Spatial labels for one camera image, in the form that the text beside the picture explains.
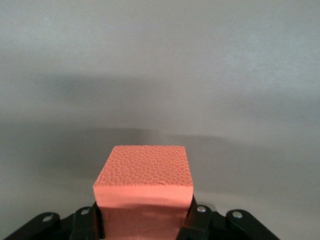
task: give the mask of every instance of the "textured top surface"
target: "textured top surface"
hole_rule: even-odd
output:
[[[183,146],[115,146],[94,187],[193,186]]]

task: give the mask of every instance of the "orange block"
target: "orange block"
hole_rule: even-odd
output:
[[[175,240],[191,205],[183,146],[115,146],[93,185],[107,240]]]

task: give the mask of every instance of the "screw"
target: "screw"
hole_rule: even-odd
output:
[[[198,206],[196,210],[200,213],[205,213],[207,211],[207,209],[204,206]]]
[[[52,219],[52,215],[46,216],[46,217],[44,217],[44,218],[42,219],[42,222],[48,222],[48,221],[50,221],[51,219]]]
[[[232,213],[232,216],[234,216],[236,219],[242,219],[242,217],[243,217],[241,212],[239,212],[239,211],[234,211]]]
[[[90,208],[85,209],[85,210],[82,210],[82,211],[81,211],[81,215],[86,215],[86,214],[89,213],[89,211],[90,211]]]

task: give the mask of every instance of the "gray background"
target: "gray background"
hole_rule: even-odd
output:
[[[195,196],[320,236],[320,2],[0,2],[0,239],[94,201],[115,145],[184,145]]]

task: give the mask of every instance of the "block's front face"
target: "block's front face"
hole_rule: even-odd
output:
[[[193,182],[183,146],[116,146],[94,186],[107,239],[174,240]]]

